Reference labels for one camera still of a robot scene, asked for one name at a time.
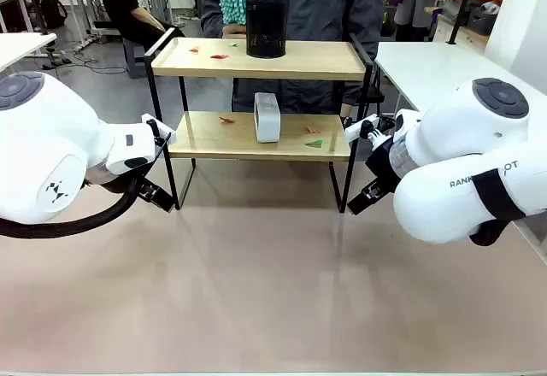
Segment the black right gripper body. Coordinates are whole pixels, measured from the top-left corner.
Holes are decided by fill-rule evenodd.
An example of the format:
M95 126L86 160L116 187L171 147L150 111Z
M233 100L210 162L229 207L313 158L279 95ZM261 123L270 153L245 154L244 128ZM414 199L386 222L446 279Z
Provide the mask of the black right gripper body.
M394 192L401 181L390 162L392 136L385 136L380 144L373 148L365 161L375 179L366 186L368 192Z

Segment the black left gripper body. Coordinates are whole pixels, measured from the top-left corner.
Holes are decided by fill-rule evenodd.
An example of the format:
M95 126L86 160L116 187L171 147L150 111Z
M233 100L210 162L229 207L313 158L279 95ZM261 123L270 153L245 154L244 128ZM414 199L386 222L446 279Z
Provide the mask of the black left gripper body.
M160 187L155 183L143 178L140 181L141 185L138 189L138 196L146 202L154 202Z

